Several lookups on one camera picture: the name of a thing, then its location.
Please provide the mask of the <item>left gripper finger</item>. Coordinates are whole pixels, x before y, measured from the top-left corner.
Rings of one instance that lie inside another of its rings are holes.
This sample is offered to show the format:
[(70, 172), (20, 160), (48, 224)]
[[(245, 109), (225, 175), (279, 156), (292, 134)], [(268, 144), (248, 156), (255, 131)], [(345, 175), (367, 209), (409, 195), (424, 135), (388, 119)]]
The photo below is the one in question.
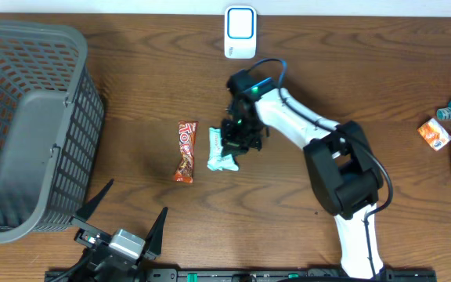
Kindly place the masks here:
[(147, 260), (155, 260), (161, 255), (162, 240), (164, 233), (164, 224), (168, 214), (168, 207), (164, 207), (158, 215), (151, 230), (145, 239), (145, 246), (143, 249), (143, 258)]
[(84, 204), (75, 213), (75, 218), (81, 220), (82, 222), (87, 222), (92, 216), (102, 199), (106, 196), (112, 185), (114, 184), (114, 179), (111, 179), (98, 194), (96, 194), (91, 200)]

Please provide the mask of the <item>light blue snack pouch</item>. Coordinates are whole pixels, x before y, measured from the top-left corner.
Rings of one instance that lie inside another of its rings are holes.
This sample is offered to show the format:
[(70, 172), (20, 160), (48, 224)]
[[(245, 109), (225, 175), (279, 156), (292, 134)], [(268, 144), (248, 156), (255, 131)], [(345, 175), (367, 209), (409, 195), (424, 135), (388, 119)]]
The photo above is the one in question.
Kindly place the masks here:
[(239, 166), (231, 154), (222, 156), (222, 136), (219, 128), (209, 128), (210, 153), (207, 167), (212, 171), (230, 170), (237, 172)]

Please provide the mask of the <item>red Top candy bar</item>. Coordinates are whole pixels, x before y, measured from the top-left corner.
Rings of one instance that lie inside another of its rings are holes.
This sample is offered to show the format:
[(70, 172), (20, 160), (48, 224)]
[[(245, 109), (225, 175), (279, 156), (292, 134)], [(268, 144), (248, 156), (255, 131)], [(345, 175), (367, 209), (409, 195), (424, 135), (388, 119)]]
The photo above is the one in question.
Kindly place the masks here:
[(197, 134), (197, 121), (179, 122), (179, 150), (182, 159), (175, 171), (177, 182), (192, 183), (194, 170), (194, 146)]

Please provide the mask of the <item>orange small carton box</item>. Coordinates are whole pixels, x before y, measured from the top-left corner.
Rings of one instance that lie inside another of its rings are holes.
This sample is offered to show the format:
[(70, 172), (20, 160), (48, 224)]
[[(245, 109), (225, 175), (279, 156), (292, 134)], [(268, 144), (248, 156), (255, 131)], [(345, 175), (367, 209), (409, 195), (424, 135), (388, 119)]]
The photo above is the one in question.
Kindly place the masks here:
[(451, 142), (451, 135), (434, 118), (423, 123), (417, 131), (435, 151)]

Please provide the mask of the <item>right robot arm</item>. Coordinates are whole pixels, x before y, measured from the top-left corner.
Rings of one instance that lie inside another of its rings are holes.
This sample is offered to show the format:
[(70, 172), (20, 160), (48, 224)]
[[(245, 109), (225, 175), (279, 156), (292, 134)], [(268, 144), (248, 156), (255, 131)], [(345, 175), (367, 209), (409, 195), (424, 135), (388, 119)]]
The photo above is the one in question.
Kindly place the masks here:
[(266, 128), (282, 133), (302, 150), (312, 191), (335, 219), (341, 268), (352, 278), (379, 278), (384, 263), (374, 216), (384, 180), (362, 128), (319, 116), (272, 78), (259, 81), (247, 70), (232, 75), (226, 87), (232, 101), (221, 124), (222, 155), (260, 150)]

